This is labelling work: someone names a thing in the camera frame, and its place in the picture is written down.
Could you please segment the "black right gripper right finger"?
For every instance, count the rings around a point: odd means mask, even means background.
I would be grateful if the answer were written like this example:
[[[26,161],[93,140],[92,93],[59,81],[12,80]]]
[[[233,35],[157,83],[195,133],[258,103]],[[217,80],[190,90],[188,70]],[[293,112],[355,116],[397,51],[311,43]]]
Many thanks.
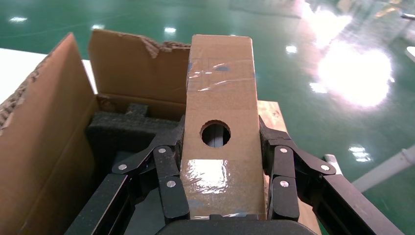
[[[331,235],[399,235],[389,221],[335,167],[297,147],[283,131],[259,120],[262,165],[269,176],[267,218],[282,220],[288,232],[311,230],[299,223],[304,202]]]

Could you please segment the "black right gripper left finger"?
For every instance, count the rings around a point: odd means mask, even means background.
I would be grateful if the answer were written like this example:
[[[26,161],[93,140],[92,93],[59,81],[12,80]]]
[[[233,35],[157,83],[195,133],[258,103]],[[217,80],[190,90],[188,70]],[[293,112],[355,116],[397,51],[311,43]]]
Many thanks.
[[[185,117],[177,127],[159,132],[141,152],[116,163],[81,212],[67,235],[123,235],[135,205],[157,189],[166,225],[190,218],[180,179]]]

